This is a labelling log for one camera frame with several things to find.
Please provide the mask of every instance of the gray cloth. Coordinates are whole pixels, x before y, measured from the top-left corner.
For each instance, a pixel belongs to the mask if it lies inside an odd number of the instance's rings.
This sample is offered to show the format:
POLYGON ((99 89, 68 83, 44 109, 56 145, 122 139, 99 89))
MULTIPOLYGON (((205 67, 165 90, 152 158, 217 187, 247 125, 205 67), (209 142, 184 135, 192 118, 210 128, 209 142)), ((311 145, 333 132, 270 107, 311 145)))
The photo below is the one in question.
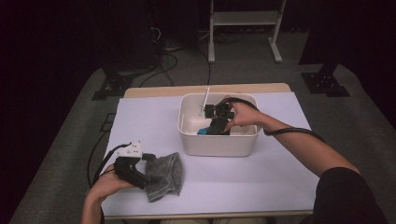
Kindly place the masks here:
POLYGON ((179 195, 183 185, 183 165, 178 152, 146 163, 148 201, 159 201, 165 194, 179 195))

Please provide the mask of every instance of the person's arm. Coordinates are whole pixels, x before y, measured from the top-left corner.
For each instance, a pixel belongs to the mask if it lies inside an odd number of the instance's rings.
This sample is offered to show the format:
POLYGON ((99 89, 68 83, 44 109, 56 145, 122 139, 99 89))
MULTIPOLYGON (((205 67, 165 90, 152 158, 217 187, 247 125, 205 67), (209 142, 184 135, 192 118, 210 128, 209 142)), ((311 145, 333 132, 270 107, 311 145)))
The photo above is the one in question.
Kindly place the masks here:
MULTIPOLYGON (((258 125, 267 132, 289 128, 286 123, 274 119, 242 103, 231 103, 235 110, 234 118, 228 122, 225 130, 233 126, 258 125)), ((308 170, 317 176, 334 167, 346 167, 359 174, 359 170, 332 147, 306 133, 282 133, 275 135, 284 146, 308 170)))
POLYGON ((120 180, 113 169, 113 165, 109 165, 105 173, 99 177, 88 192, 82 210, 81 224, 99 224, 102 215, 102 201, 120 189, 133 187, 126 181, 120 180))

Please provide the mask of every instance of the person's hand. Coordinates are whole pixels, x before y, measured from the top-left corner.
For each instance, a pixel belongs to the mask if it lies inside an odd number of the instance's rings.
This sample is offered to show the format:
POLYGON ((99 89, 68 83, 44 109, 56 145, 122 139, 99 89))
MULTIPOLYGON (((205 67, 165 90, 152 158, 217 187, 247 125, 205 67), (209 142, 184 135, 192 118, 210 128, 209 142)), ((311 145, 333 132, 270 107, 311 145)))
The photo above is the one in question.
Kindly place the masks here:
POLYGON ((243 103, 230 103, 234 109, 234 116, 225 127, 225 131, 230 130, 233 126, 259 125, 262 118, 262 112, 245 105, 243 103))
POLYGON ((92 186, 89 196, 103 201, 107 196, 116 193, 120 189, 132 188, 133 186, 119 179, 114 173, 114 166, 111 164, 92 186))

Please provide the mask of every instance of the gray carpet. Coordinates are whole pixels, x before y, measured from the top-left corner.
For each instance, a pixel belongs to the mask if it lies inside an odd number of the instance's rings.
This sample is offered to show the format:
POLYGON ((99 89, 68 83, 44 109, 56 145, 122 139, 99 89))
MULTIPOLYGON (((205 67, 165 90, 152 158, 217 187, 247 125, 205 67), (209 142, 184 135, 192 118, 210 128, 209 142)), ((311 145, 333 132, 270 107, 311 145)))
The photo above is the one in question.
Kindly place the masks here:
MULTIPOLYGON (((319 66, 298 65, 307 33, 280 33, 277 44, 283 63, 275 63, 266 39, 268 35, 245 35, 240 42, 216 45, 216 63, 211 65, 210 84, 289 84, 311 128, 360 168, 389 223, 396 223, 395 130, 364 92, 356 76, 342 65, 334 75, 350 97, 329 98, 309 93, 300 74, 316 72, 319 66)), ((207 53, 206 44, 202 44, 201 49, 207 53)), ((206 84, 209 69, 201 52, 190 49, 173 55, 178 63, 168 74, 176 86, 206 84)), ((163 58, 163 66, 170 66, 173 61, 173 58, 163 58)), ((139 86, 148 76, 137 77, 133 87, 139 86)), ((104 80, 105 75, 99 69, 87 81, 11 223, 79 223, 88 188, 87 161, 102 135, 99 130, 106 115, 116 112, 119 100, 118 97, 91 100, 104 80)), ((169 85, 168 78, 158 75, 144 86, 169 85)), ((108 135, 94 153, 92 175, 104 157, 107 140, 108 135)), ((302 218, 278 217, 277 223, 298 223, 302 218)), ((129 220, 128 223, 147 221, 129 220)))

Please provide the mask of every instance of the white metal stand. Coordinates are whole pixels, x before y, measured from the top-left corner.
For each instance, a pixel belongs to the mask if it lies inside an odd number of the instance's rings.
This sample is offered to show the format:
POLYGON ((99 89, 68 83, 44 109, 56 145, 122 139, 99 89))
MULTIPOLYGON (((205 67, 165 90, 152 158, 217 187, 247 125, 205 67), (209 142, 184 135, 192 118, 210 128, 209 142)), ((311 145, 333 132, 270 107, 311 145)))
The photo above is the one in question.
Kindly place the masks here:
POLYGON ((214 0, 210 1, 210 24, 209 24, 209 44, 208 60, 215 62, 215 45, 213 41, 214 26, 221 25, 274 25, 274 34, 268 38, 271 50, 277 63, 282 62, 279 50, 276 46, 276 39, 282 22, 286 0, 282 0, 278 11, 236 11, 236 12, 215 12, 214 0))

